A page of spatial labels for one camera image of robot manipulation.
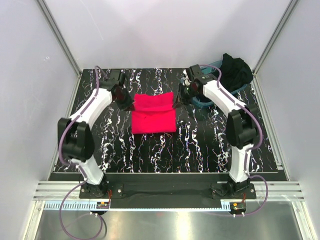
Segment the pink red t shirt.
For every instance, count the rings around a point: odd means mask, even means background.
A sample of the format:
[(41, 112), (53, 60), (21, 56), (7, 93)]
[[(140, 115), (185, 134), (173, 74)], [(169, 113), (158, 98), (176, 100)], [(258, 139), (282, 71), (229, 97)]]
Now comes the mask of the pink red t shirt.
[(135, 94), (131, 112), (131, 131), (135, 134), (174, 133), (176, 110), (174, 93), (159, 95)]

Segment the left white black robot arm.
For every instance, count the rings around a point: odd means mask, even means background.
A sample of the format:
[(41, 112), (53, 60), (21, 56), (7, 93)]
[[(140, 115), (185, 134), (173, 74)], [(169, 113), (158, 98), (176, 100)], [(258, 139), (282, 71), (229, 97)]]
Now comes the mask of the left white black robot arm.
[(134, 109), (134, 101), (123, 83), (103, 83), (93, 90), (76, 113), (57, 123), (59, 161), (64, 166), (77, 168), (83, 176), (81, 185), (97, 198), (103, 198), (110, 191), (106, 176), (94, 157), (92, 127), (113, 102), (123, 111)]

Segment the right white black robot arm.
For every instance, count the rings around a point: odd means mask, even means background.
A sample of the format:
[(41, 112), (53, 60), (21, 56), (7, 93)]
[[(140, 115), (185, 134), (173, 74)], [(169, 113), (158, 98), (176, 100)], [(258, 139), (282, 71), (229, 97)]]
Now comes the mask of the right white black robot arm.
[(181, 81), (173, 107), (188, 105), (197, 94), (210, 99), (227, 117), (225, 137), (231, 145), (231, 167), (227, 182), (213, 188), (212, 192), (220, 198), (242, 198), (252, 178), (249, 173), (251, 152), (263, 140), (262, 128), (255, 117), (256, 108), (235, 98), (218, 80), (206, 81), (204, 76), (193, 82)]

